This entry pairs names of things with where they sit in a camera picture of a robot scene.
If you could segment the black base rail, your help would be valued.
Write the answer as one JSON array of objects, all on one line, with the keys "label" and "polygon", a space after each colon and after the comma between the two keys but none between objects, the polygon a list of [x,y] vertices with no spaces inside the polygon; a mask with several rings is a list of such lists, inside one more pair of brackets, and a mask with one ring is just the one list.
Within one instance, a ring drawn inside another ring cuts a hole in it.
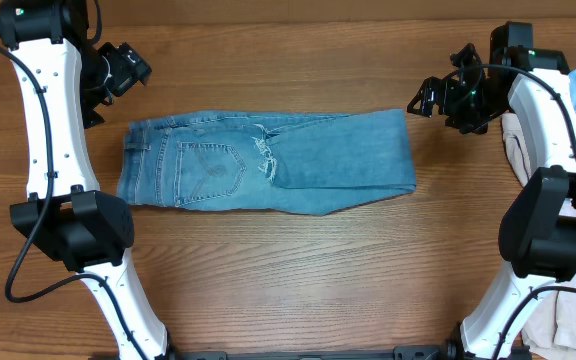
[{"label": "black base rail", "polygon": [[232,354],[223,351],[180,352],[175,360],[441,360],[475,359],[471,353],[462,352],[455,342],[444,345],[396,346],[393,350],[353,350],[324,352],[268,352]]}]

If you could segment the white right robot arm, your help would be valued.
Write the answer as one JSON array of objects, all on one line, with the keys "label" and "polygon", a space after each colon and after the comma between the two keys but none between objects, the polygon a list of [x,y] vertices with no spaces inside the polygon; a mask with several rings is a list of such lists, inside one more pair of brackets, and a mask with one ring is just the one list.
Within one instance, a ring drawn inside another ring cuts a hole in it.
[{"label": "white right robot arm", "polygon": [[480,133],[506,111],[532,157],[527,184],[502,218],[499,272],[477,308],[441,346],[398,346],[406,359],[526,359],[514,340],[544,298],[576,275],[576,115],[560,51],[497,48],[483,63],[473,44],[451,55],[454,71],[427,78],[408,105],[449,127]]}]

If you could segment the light blue denim jeans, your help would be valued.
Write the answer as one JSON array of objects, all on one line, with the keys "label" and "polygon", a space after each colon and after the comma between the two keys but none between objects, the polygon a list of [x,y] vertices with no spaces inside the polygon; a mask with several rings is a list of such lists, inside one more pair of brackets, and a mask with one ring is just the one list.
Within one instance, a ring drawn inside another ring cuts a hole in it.
[{"label": "light blue denim jeans", "polygon": [[415,189],[400,109],[200,111],[131,124],[117,194],[131,205],[326,215]]}]

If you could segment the beige folded trousers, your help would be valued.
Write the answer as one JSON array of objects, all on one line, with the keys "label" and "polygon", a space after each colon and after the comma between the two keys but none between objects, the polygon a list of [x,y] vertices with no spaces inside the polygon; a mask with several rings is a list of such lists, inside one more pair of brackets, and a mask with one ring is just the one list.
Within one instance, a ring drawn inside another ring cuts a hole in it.
[{"label": "beige folded trousers", "polygon": [[[502,138],[509,164],[521,186],[531,174],[530,157],[515,114],[502,115]],[[576,288],[576,275],[563,286]],[[522,330],[524,344],[544,359],[576,359],[576,294],[554,292],[531,315]]]}]

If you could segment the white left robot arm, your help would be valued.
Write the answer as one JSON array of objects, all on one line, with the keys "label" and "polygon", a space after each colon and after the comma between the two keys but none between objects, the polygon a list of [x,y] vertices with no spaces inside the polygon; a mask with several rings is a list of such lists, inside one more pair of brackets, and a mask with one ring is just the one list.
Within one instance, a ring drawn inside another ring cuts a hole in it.
[{"label": "white left robot arm", "polygon": [[83,1],[4,1],[0,39],[22,92],[29,149],[27,198],[13,226],[94,296],[123,359],[171,359],[169,332],[135,270],[128,204],[104,193],[85,139],[111,105],[150,76],[129,45],[100,42]]}]

